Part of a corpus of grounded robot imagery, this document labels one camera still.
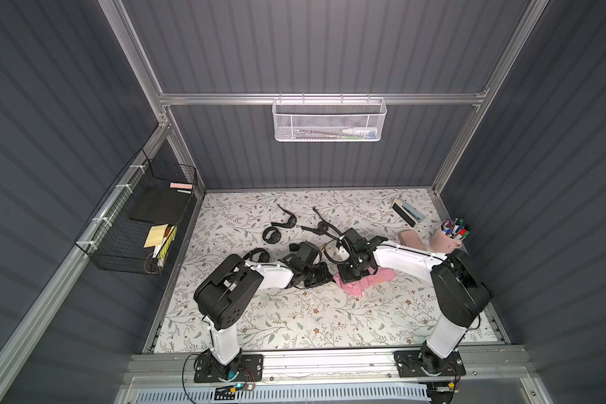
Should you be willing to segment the pink cloth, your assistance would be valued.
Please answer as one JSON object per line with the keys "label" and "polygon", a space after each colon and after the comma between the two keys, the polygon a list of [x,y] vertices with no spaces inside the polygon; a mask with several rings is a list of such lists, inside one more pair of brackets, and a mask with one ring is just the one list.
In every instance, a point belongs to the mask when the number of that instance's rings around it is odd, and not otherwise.
{"label": "pink cloth", "polygon": [[369,289],[371,286],[383,284],[395,279],[396,274],[393,269],[380,268],[377,273],[370,269],[370,274],[360,280],[350,283],[344,283],[341,281],[339,274],[333,276],[334,282],[340,289],[348,293],[350,296],[361,298],[364,291]]}

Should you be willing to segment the black strap wristwatch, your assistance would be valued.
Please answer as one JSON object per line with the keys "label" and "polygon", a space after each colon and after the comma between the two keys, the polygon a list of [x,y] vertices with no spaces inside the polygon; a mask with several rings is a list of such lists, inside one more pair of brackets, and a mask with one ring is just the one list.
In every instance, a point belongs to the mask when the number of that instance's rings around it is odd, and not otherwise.
{"label": "black strap wristwatch", "polygon": [[331,239],[338,240],[342,235],[342,232],[338,230],[338,227],[335,227],[335,225],[326,221],[316,207],[313,207],[312,210],[318,216],[320,221],[317,223],[316,227],[301,226],[301,230],[314,233],[318,236],[327,236]]}

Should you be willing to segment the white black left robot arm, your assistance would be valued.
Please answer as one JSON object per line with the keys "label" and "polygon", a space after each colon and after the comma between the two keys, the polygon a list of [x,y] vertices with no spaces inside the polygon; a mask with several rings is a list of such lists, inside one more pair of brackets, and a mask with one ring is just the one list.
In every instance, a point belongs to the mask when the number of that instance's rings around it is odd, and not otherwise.
{"label": "white black left robot arm", "polygon": [[332,281],[320,248],[309,242],[292,244],[290,253],[278,260],[262,247],[224,259],[194,294],[210,331],[210,361],[222,379],[239,373],[242,350],[237,322],[254,296],[269,290],[313,289]]}

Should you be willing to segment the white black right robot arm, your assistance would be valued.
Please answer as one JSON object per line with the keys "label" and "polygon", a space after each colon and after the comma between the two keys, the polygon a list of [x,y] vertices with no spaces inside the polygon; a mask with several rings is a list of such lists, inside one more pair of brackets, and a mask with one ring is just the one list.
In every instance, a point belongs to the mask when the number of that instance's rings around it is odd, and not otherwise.
{"label": "white black right robot arm", "polygon": [[338,237],[336,246],[347,253],[346,259],[336,262],[344,282],[354,283],[381,269],[393,269],[434,288],[440,316],[414,362],[429,376],[454,369],[458,345],[493,298],[493,293],[471,275],[470,257],[459,250],[450,254],[427,252],[380,236],[368,240],[353,228]]}

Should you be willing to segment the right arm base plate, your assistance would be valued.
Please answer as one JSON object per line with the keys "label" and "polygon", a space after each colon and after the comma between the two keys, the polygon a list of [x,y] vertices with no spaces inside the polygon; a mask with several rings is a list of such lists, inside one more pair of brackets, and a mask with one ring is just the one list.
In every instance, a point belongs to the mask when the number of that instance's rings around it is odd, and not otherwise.
{"label": "right arm base plate", "polygon": [[466,375],[461,355],[453,351],[446,359],[440,358],[430,349],[398,350],[393,353],[398,375],[412,377],[454,377],[456,380]]}

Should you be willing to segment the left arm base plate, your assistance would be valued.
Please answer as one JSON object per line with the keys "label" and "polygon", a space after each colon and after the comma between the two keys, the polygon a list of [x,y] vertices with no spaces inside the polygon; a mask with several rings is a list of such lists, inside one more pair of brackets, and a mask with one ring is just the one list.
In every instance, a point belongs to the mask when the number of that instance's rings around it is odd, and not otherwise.
{"label": "left arm base plate", "polygon": [[240,353],[229,364],[222,365],[206,351],[195,360],[194,370],[195,383],[257,382],[263,377],[264,356]]}

